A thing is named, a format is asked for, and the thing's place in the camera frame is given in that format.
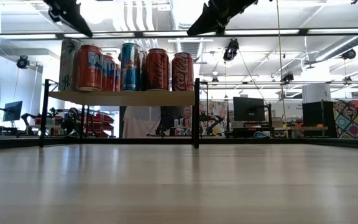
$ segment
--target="duct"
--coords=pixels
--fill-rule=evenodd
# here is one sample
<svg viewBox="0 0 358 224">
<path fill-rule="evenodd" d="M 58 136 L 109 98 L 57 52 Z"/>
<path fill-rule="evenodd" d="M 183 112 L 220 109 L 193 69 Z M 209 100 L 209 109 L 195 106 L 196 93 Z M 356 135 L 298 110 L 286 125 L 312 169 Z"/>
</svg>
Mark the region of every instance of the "duct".
<svg viewBox="0 0 358 224">
<path fill-rule="evenodd" d="M 194 9 L 196 5 L 200 5 L 200 11 L 183 13 L 183 9 Z M 198 15 L 202 12 L 203 2 L 199 0 L 170 0 L 171 5 L 171 18 L 172 18 L 172 27 L 175 30 L 188 30 L 191 25 L 197 20 Z M 205 43 L 176 43 L 175 50 L 176 52 L 186 52 L 191 54 L 191 57 L 197 61 L 201 54 L 203 53 Z"/>
<path fill-rule="evenodd" d="M 323 62 L 335 56 L 341 55 L 348 50 L 358 46 L 358 35 L 355 37 L 344 37 L 315 55 L 314 62 Z"/>
</svg>

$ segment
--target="wooden shelf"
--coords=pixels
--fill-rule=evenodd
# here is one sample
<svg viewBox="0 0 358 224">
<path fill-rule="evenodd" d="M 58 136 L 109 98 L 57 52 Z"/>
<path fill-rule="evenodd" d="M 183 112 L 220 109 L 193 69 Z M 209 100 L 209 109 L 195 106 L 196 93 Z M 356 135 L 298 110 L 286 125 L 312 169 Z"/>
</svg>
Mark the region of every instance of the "wooden shelf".
<svg viewBox="0 0 358 224">
<path fill-rule="evenodd" d="M 191 106 L 194 91 L 49 92 L 49 97 L 79 105 L 98 106 Z"/>
</svg>

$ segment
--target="ceiling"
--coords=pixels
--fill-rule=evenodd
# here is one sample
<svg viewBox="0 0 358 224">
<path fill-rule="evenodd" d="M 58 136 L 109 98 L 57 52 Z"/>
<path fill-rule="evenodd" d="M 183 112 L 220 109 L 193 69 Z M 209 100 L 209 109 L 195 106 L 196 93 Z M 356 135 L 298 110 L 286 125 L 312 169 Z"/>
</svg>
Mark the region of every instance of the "ceiling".
<svg viewBox="0 0 358 224">
<path fill-rule="evenodd" d="M 183 13 L 175 16 L 186 22 L 195 20 L 200 14 L 203 0 L 171 0 L 181 9 Z M 72 29 L 52 23 L 47 16 L 47 6 L 40 1 L 4 1 L 0 4 L 0 33 L 38 33 L 38 32 L 74 32 Z M 138 7 L 142 4 L 142 19 L 138 20 Z M 278 0 L 280 28 L 305 28 L 305 27 L 358 27 L 358 3 L 351 5 L 350 0 Z M 156 30 L 174 29 L 172 15 L 170 12 L 172 4 L 170 1 L 120 1 L 103 2 L 100 6 L 93 6 L 93 10 L 99 9 L 98 19 L 91 16 L 84 16 L 91 30 L 96 31 L 122 31 L 125 30 L 148 30 L 152 26 Z M 123 8 L 123 14 L 119 14 L 119 9 Z M 128 13 L 132 11 L 132 20 L 128 19 Z M 151 24 L 148 23 L 148 16 L 151 16 Z M 228 29 L 277 29 L 277 8 L 276 2 L 268 0 L 259 0 L 258 5 L 248 7 L 244 13 L 232 18 Z M 210 81 L 212 72 L 218 72 L 219 81 L 240 82 L 249 80 L 249 72 L 256 81 L 271 81 L 272 75 L 280 80 L 279 69 L 291 62 L 288 71 L 293 72 L 296 81 L 300 81 L 305 66 L 302 62 L 306 60 L 305 52 L 319 52 L 331 44 L 341 40 L 343 36 L 311 36 L 311 37 L 282 37 L 282 54 L 280 55 L 279 39 L 277 37 L 240 37 L 238 42 L 241 54 L 233 60 L 232 65 L 224 66 L 223 51 L 229 38 L 214 37 L 210 38 L 213 42 L 205 44 L 203 54 L 198 60 L 200 64 L 196 66 L 199 76 L 202 80 Z M 123 39 L 90 39 L 84 40 L 86 44 L 94 44 L 101 48 L 120 48 L 127 41 Z M 168 43 L 168 39 L 157 39 L 158 47 L 166 49 L 173 58 L 175 53 L 175 44 Z M 1 43 L 2 49 L 49 49 L 52 53 L 60 55 L 61 40 L 42 40 L 42 41 L 5 41 Z M 358 72 L 358 46 L 354 47 L 357 57 L 348 60 L 346 66 L 341 59 L 332 58 L 323 62 L 330 69 L 330 76 L 327 80 L 342 80 L 345 74 Z M 36 55 L 30 57 L 33 61 L 43 60 Z M 235 88 L 236 85 L 229 85 L 228 88 Z M 211 88 L 225 88 L 217 85 Z M 301 87 L 295 88 L 295 91 L 301 91 Z"/>
</svg>

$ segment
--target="black metal frame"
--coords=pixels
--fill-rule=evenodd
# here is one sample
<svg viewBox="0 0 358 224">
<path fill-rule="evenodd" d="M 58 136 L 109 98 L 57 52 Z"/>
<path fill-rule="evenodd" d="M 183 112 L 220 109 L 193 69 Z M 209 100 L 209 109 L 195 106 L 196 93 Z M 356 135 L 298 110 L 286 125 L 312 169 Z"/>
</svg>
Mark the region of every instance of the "black metal frame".
<svg viewBox="0 0 358 224">
<path fill-rule="evenodd" d="M 40 147 L 55 145 L 55 144 L 192 144 L 195 149 L 198 149 L 200 144 L 319 144 L 328 146 L 342 146 L 342 147 L 356 147 L 358 148 L 358 140 L 345 139 L 211 139 L 200 138 L 199 121 L 200 121 L 200 80 L 195 81 L 195 103 L 193 105 L 192 117 L 192 137 L 191 138 L 149 138 L 149 139 L 94 139 L 85 138 L 82 133 L 79 138 L 45 138 L 49 87 L 55 85 L 52 80 L 45 80 L 44 100 L 41 117 L 41 135 L 39 139 L 0 139 L 0 149 L 13 147 L 29 147 L 39 145 Z M 81 124 L 83 127 L 85 115 L 85 105 L 82 106 Z"/>
</svg>

